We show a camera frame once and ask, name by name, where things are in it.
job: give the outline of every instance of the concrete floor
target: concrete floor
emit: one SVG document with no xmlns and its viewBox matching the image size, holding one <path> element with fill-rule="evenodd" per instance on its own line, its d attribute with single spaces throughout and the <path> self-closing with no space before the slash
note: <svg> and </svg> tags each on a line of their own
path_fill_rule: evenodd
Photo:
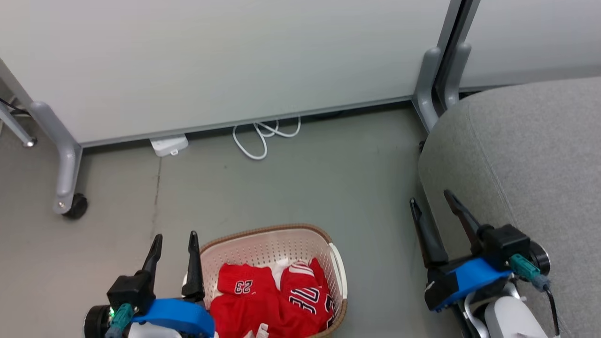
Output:
<svg viewBox="0 0 601 338">
<path fill-rule="evenodd" d="M 53 214 L 57 158 L 39 143 L 0 137 L 0 326 L 3 336 L 79 337 L 87 310 L 106 304 L 120 274 L 139 269 L 164 235 L 155 293 L 177 297 L 188 235 L 201 245 L 242 230 L 313 223 L 334 239 L 349 281 L 339 337 L 459 336 L 450 313 L 430 313 L 426 272 L 408 208 L 422 196 L 416 173 L 425 133 L 409 106 L 304 123 L 292 139 L 267 141 L 263 161 L 231 135 L 197 138 L 159 159 L 150 145 L 84 156 L 79 221 Z M 260 153 L 253 133 L 240 135 Z"/>
</svg>

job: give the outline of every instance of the white board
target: white board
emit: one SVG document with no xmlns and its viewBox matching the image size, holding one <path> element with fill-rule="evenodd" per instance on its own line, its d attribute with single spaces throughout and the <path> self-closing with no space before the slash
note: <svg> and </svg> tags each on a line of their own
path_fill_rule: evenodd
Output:
<svg viewBox="0 0 601 338">
<path fill-rule="evenodd" d="M 4 0 L 0 58 L 87 143 L 409 96 L 448 6 Z"/>
<path fill-rule="evenodd" d="M 460 87 L 601 75 L 601 1 L 481 0 Z"/>
</svg>

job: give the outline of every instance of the gray fabric upholstery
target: gray fabric upholstery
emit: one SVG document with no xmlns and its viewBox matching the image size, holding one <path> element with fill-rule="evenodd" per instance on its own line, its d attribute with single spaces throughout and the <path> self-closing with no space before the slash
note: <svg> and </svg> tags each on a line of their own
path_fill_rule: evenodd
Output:
<svg viewBox="0 0 601 338">
<path fill-rule="evenodd" d="M 562 337 L 601 334 L 601 78 L 467 97 L 428 136 L 419 176 L 451 257 L 469 243 L 444 189 L 482 223 L 513 224 L 548 251 Z M 546 295 L 520 292 L 552 336 Z"/>
</svg>

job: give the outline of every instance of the basket rim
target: basket rim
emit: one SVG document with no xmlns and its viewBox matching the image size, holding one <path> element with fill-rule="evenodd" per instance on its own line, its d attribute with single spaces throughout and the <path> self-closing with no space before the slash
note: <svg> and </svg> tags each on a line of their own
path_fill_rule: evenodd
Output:
<svg viewBox="0 0 601 338">
<path fill-rule="evenodd" d="M 328 233 L 325 232 L 320 227 L 317 227 L 317 226 L 314 226 L 314 225 L 308 224 L 308 223 L 290 223 L 290 224 L 281 224 L 279 226 L 271 226 L 271 227 L 263 227 L 263 228 L 254 229 L 254 230 L 247 230 L 247 231 L 235 233 L 233 235 L 220 237 L 218 239 L 215 239 L 213 241 L 210 241 L 210 242 L 204 244 L 200 248 L 200 255 L 202 257 L 203 252 L 207 251 L 209 248 L 212 248 L 215 245 L 218 245 L 218 244 L 221 244 L 221 243 L 224 243 L 227 241 L 231 241 L 232 239 L 238 239 L 238 238 L 242 238 L 242 237 L 256 235 L 259 233 L 273 232 L 273 231 L 279 231 L 279 230 L 293 230 L 293 229 L 311 230 L 313 232 L 318 233 L 321 237 L 323 237 L 323 239 L 325 239 L 325 241 L 328 244 L 332 243 L 332 238 L 330 237 L 330 235 L 328 235 Z M 319 332 L 312 337 L 321 338 L 321 337 L 330 336 L 332 334 L 332 332 L 334 332 L 342 324 L 342 321 L 344 320 L 344 317 L 346 315 L 347 305 L 348 305 L 348 300 L 342 300 L 342 306 L 341 306 L 342 308 L 340 309 L 340 312 L 338 312 L 338 317 L 336 318 L 336 320 L 334 320 L 334 324 L 332 324 L 332 326 L 330 326 L 327 330 Z"/>
</svg>

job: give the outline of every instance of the beige plastic basket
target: beige plastic basket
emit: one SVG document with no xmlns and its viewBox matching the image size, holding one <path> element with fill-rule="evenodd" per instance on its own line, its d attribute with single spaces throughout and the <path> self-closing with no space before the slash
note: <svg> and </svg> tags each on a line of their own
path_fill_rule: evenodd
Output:
<svg viewBox="0 0 601 338">
<path fill-rule="evenodd" d="M 310 260 L 315 257 L 323 268 L 334 299 L 334 324 L 314 337 L 327 337 L 342 323 L 347 307 L 346 274 L 342 258 L 330 236 L 310 224 L 286 224 L 237 233 L 216 239 L 200 249 L 203 266 L 204 303 L 213 301 L 219 269 L 224 263 L 267 265 L 280 259 Z"/>
</svg>

